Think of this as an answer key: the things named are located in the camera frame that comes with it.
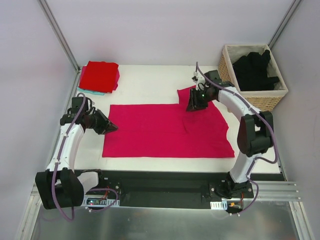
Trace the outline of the magenta t shirt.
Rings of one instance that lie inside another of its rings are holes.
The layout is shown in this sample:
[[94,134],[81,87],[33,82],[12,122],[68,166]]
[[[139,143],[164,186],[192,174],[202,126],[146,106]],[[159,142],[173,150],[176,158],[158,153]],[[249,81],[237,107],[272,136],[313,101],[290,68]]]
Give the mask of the magenta t shirt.
[[233,158],[229,126],[213,102],[187,112],[190,88],[174,104],[111,105],[118,130],[105,135],[104,158]]

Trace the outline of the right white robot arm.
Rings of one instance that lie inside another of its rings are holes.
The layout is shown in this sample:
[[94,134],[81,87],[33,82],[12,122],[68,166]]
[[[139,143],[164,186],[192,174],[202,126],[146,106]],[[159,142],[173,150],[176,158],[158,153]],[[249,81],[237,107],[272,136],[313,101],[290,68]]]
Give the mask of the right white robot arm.
[[273,115],[269,111],[260,111],[254,107],[234,86],[193,87],[190,89],[186,110],[188,112],[204,110],[213,100],[228,107],[239,121],[237,135],[239,155],[224,182],[214,190],[219,197],[231,199],[247,190],[257,160],[271,164],[278,161]]

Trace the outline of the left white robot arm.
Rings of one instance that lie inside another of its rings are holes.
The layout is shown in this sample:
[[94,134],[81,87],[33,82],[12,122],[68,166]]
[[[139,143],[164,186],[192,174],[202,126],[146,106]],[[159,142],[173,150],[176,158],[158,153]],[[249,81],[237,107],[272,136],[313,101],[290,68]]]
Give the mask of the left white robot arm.
[[80,175],[75,173],[78,148],[87,129],[94,130],[98,135],[106,135],[117,131],[118,127],[99,109],[92,113],[78,111],[63,115],[53,157],[46,170],[35,176],[45,209],[79,207],[87,192],[99,195],[105,191],[106,183],[101,170],[84,170]]

